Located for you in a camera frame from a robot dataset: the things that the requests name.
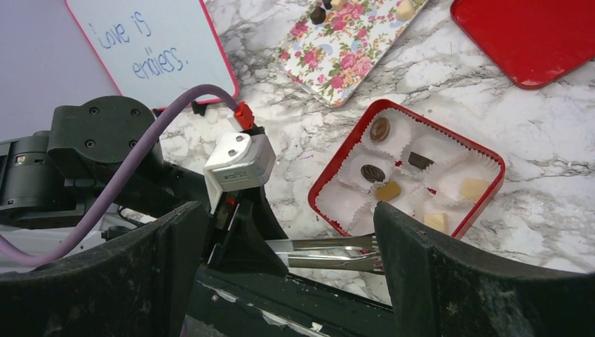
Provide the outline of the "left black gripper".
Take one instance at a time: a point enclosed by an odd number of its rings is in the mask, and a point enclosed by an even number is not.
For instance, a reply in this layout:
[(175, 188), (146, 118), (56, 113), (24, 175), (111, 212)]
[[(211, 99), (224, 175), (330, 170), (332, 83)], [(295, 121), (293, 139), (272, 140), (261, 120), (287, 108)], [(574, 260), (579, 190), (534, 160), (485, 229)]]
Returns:
[[(56, 107), (48, 156), (66, 191), (90, 206), (155, 119), (141, 102), (117, 95)], [(159, 218), (189, 201), (210, 206), (204, 177), (165, 161), (155, 142), (114, 203)]]

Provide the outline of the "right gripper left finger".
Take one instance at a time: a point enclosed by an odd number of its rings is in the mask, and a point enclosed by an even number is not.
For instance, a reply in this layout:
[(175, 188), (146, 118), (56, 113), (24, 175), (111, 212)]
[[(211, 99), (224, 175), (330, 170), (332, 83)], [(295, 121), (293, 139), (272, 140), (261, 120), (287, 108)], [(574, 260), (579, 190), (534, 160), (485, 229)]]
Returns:
[(116, 239), (1, 276), (2, 336), (179, 336), (208, 230), (189, 202)]

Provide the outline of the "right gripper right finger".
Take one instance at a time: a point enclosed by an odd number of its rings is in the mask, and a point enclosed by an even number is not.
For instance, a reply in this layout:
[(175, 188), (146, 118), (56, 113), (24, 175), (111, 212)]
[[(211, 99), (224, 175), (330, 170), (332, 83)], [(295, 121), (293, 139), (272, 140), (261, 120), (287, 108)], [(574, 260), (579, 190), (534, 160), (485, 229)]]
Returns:
[(397, 336), (593, 336), (594, 275), (497, 256), (390, 204), (373, 214)]

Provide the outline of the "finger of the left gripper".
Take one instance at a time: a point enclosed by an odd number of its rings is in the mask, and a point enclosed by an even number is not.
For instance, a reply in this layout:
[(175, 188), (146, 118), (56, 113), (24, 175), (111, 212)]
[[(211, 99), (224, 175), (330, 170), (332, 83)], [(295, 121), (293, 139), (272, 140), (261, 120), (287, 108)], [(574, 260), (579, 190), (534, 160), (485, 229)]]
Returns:
[(227, 274), (286, 275), (288, 267), (267, 243), (286, 239), (264, 187), (227, 192), (213, 216), (204, 251), (208, 268)]

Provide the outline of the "white square chocolate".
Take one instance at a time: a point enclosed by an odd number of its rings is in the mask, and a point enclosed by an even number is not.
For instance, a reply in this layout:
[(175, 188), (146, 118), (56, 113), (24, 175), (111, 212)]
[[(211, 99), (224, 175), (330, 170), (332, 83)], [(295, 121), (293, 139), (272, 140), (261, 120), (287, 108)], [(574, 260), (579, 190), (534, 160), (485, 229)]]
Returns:
[(460, 186), (460, 198), (476, 203), (490, 186), (490, 182), (483, 179), (465, 178)]
[(439, 232), (449, 234), (449, 221), (447, 213), (428, 213), (424, 215), (423, 223)]

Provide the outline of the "metal serving tongs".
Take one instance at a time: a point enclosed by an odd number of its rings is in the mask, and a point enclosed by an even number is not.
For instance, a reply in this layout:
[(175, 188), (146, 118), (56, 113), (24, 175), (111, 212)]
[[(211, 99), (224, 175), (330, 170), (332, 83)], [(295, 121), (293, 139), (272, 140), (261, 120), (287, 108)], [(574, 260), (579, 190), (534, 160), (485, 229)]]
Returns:
[(385, 273), (373, 233), (355, 237), (275, 239), (266, 243), (288, 267)]

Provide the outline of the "dark square chocolate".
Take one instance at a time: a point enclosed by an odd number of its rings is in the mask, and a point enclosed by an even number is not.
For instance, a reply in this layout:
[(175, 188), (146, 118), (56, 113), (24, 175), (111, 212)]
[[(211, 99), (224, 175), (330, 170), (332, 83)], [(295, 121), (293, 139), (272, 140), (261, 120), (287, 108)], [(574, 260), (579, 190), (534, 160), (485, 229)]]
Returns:
[(411, 166), (423, 171), (431, 165), (433, 165), (434, 161), (416, 152), (410, 152), (408, 157), (408, 163)]

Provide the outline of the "dark leaf oval chocolate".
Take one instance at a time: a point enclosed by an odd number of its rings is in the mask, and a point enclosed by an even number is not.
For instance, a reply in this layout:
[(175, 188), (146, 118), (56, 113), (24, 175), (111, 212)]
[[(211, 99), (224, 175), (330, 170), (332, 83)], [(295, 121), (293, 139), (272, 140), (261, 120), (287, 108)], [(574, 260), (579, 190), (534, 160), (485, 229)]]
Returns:
[(385, 172), (381, 168), (372, 164), (364, 164), (360, 168), (360, 173), (369, 183), (381, 183), (386, 178)]

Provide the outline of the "round brown chocolate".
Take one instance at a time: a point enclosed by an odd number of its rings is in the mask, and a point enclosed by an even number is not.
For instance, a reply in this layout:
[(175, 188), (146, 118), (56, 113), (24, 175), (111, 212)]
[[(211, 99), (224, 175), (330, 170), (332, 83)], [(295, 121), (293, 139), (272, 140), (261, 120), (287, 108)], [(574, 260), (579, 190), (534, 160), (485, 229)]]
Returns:
[(386, 117), (380, 117), (376, 119), (370, 126), (369, 136), (370, 140), (374, 143), (380, 143), (384, 141), (391, 131), (390, 120)]

